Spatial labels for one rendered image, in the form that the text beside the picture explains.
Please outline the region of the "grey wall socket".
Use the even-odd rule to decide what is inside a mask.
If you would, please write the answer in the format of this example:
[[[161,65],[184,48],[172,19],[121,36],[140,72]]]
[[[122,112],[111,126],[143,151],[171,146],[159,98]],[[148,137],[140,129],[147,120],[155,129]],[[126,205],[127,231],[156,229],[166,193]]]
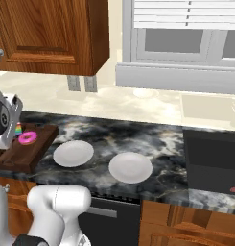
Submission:
[[[97,77],[85,76],[84,77],[84,89],[86,92],[97,92]]]
[[[67,84],[68,84],[68,89],[70,91],[80,91],[81,90],[80,77],[79,76],[68,75],[67,76]]]

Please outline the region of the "brown wooden wall cupboard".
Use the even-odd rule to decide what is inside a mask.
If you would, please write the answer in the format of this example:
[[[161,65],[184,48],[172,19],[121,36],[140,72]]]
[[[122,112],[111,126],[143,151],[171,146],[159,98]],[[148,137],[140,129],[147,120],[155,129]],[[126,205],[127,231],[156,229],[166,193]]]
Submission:
[[[109,58],[108,0],[0,0],[0,71],[93,76]]]

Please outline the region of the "pink frosted donut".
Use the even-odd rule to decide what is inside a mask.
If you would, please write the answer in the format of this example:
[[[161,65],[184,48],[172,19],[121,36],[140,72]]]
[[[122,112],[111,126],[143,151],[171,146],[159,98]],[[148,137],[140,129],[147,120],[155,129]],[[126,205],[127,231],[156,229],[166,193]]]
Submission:
[[[36,142],[37,133],[34,131],[24,132],[18,138],[18,142],[22,145],[30,145]]]

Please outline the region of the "dark wooden tray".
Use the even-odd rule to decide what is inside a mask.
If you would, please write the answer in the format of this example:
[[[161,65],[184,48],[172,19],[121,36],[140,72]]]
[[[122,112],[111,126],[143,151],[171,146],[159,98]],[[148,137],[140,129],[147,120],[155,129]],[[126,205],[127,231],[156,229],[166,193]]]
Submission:
[[[0,170],[32,173],[59,134],[56,125],[22,123],[21,127],[24,132],[36,132],[37,139],[29,145],[22,145],[15,139],[10,149],[0,150]]]

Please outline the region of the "grey window with blinds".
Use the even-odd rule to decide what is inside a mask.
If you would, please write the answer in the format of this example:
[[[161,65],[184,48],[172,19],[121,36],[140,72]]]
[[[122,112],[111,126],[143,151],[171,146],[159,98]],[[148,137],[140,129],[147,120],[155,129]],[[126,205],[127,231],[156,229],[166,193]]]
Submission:
[[[235,94],[235,0],[123,0],[116,85]]]

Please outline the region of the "black dishwasher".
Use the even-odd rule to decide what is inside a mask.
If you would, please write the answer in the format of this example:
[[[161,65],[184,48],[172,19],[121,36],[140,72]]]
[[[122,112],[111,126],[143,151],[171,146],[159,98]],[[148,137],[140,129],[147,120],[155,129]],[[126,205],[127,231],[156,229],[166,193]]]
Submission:
[[[138,246],[141,204],[138,199],[92,192],[91,206],[117,211],[117,217],[85,212],[79,216],[91,246]]]

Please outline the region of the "brown wooden base cupboard door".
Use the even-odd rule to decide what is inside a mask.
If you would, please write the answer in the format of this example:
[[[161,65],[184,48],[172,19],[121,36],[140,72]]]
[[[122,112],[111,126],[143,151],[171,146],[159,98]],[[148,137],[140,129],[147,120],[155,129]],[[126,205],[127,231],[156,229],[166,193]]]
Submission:
[[[144,200],[138,246],[235,246],[235,215]]]

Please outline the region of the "white round plate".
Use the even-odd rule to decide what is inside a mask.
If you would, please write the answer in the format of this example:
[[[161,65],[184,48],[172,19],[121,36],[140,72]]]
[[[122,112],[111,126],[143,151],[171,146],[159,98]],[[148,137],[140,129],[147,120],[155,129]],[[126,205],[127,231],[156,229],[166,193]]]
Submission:
[[[141,154],[126,152],[113,157],[108,169],[119,182],[138,184],[151,176],[153,165],[148,158]]]
[[[82,140],[71,140],[55,150],[53,159],[62,167],[77,167],[89,162],[93,155],[94,149],[91,144]]]

